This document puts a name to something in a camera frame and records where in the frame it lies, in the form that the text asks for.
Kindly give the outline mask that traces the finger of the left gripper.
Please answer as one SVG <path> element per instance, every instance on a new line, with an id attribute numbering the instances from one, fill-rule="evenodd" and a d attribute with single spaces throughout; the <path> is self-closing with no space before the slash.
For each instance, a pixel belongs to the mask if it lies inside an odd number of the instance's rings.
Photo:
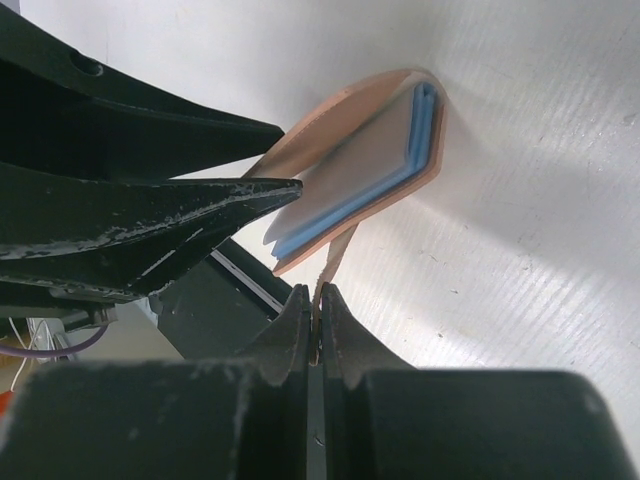
<path id="1" fill-rule="evenodd" d="M 1 9 L 1 160 L 88 180 L 165 180 L 265 153 L 280 127 L 207 108 Z"/>
<path id="2" fill-rule="evenodd" d="M 301 192 L 295 179 L 125 184 L 4 164 L 1 279 L 56 295 L 154 294 Z"/>

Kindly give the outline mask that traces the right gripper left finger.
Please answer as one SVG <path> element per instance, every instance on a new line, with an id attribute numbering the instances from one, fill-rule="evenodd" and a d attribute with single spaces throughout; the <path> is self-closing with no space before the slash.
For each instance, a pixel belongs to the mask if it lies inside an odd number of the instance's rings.
<path id="1" fill-rule="evenodd" d="M 302 479 L 310 299 L 291 291 L 239 354 L 66 362 L 1 422 L 5 479 Z"/>

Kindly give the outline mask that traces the tan leather card holder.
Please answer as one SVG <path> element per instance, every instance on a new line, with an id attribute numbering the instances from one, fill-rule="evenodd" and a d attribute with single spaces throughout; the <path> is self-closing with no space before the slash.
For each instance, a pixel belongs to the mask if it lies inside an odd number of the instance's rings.
<path id="1" fill-rule="evenodd" d="M 263 236 L 275 275 L 328 250 L 312 300 L 312 364 L 320 359 L 322 287 L 364 220 L 439 174 L 447 103 L 441 82 L 424 69 L 364 78 L 308 113 L 246 172 L 303 184 L 300 198 L 278 211 Z"/>

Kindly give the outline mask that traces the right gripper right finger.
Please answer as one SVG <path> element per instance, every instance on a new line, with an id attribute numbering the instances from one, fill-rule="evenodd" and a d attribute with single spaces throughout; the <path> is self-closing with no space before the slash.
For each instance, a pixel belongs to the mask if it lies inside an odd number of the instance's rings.
<path id="1" fill-rule="evenodd" d="M 418 369 L 321 294 L 331 479 L 635 479 L 609 409 L 563 370 Z"/>

